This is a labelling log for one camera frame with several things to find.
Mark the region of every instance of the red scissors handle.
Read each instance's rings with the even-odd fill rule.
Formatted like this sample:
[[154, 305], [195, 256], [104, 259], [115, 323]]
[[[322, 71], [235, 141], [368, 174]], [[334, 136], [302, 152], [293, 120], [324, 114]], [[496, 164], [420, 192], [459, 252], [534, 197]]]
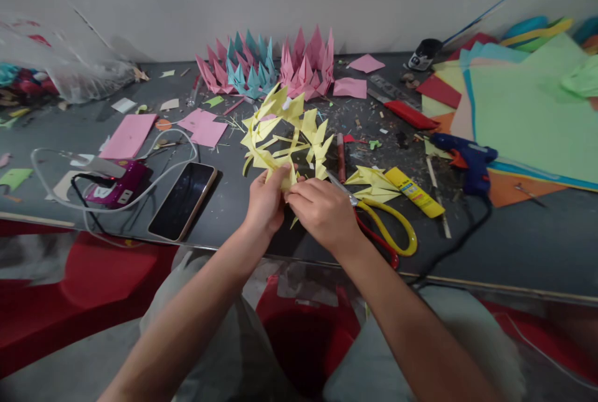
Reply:
[[377, 243], [379, 243], [390, 255], [391, 255], [391, 267], [392, 269], [397, 269], [399, 267], [399, 256], [397, 255], [397, 252], [386, 242], [384, 241], [384, 239], [380, 238], [374, 231], [372, 231], [370, 228], [368, 228], [363, 222], [362, 220], [359, 219], [359, 216], [357, 215], [357, 210], [353, 209], [355, 212], [355, 218], [357, 218], [357, 224], [359, 224], [359, 227], [365, 231], [366, 235], [368, 235], [371, 239], [375, 240]]

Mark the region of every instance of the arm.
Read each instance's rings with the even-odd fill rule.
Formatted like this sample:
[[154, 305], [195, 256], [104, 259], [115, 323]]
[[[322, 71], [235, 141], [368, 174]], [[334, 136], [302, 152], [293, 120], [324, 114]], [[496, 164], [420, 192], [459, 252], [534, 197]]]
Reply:
[[287, 174], [288, 166], [280, 168], [266, 183], [264, 172], [251, 184], [241, 227], [149, 326], [100, 402], [172, 399], [282, 224], [280, 184]]
[[500, 400], [468, 353], [359, 230], [342, 191], [309, 179], [294, 185], [287, 200], [371, 307], [417, 400]]

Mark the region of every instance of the smartphone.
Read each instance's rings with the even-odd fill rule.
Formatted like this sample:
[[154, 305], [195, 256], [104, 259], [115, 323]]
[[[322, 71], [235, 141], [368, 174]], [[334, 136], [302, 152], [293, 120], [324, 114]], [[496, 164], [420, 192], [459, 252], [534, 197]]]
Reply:
[[151, 220], [149, 233], [173, 242], [181, 241], [216, 174], [212, 166], [188, 163]]

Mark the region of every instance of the scissors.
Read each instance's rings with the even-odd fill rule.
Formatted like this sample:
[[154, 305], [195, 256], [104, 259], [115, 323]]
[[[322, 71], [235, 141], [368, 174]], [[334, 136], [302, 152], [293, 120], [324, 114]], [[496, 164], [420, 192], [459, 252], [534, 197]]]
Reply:
[[[409, 257], [415, 253], [415, 251], [417, 250], [417, 237], [415, 236], [415, 231], [413, 230], [411, 223], [407, 221], [407, 219], [403, 215], [401, 215], [392, 207], [374, 201], [373, 199], [363, 198], [360, 201], [353, 193], [348, 191], [346, 187], [338, 181], [338, 179], [332, 176], [331, 173], [328, 173], [328, 177], [334, 185], [336, 185], [339, 189], [341, 189], [344, 193], [346, 193], [349, 196], [349, 200], [351, 201], [353, 210], [355, 210], [355, 217], [357, 218], [357, 223], [359, 224], [360, 228], [364, 230], [369, 237], [378, 242], [386, 251], [388, 251], [391, 254], [391, 266], [393, 269], [397, 269], [397, 267], [399, 266], [399, 256]], [[394, 216], [399, 221], [399, 223], [403, 225], [403, 227], [407, 231], [407, 236], [409, 237], [409, 246], [407, 247], [407, 249], [403, 250], [399, 246], [397, 246], [397, 244], [394, 242], [391, 235], [389, 234], [388, 230], [386, 229], [384, 223], [376, 214], [376, 212], [374, 212], [372, 207], [389, 213], [390, 215]], [[382, 240], [378, 235], [376, 235], [375, 232], [372, 232], [372, 230], [370, 230], [359, 219], [356, 208], [363, 209], [367, 212], [368, 215], [370, 215], [374, 219], [374, 222], [376, 223], [376, 226], [382, 233], [384, 240]]]

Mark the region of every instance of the origami lotus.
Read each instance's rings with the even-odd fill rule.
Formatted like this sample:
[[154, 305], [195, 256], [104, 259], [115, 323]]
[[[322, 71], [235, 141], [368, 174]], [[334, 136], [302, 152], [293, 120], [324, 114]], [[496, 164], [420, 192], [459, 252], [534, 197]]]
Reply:
[[218, 55], [209, 45], [207, 46], [209, 64], [195, 55], [199, 72], [212, 92], [231, 93], [236, 91], [239, 95], [256, 99], [268, 94], [276, 84], [277, 74], [272, 60], [272, 39], [266, 46], [262, 35], [258, 36], [256, 43], [249, 30], [247, 30], [245, 38], [237, 31], [234, 42], [229, 38], [228, 49], [224, 48], [224, 45], [216, 39], [216, 51]]
[[303, 29], [299, 28], [297, 39], [291, 53], [288, 37], [282, 46], [280, 59], [280, 83], [288, 87], [288, 96], [295, 98], [305, 93], [305, 100], [326, 95], [333, 83], [332, 76], [335, 66], [335, 40], [332, 37], [332, 28], [328, 35], [328, 45], [320, 34], [320, 27], [305, 46]]

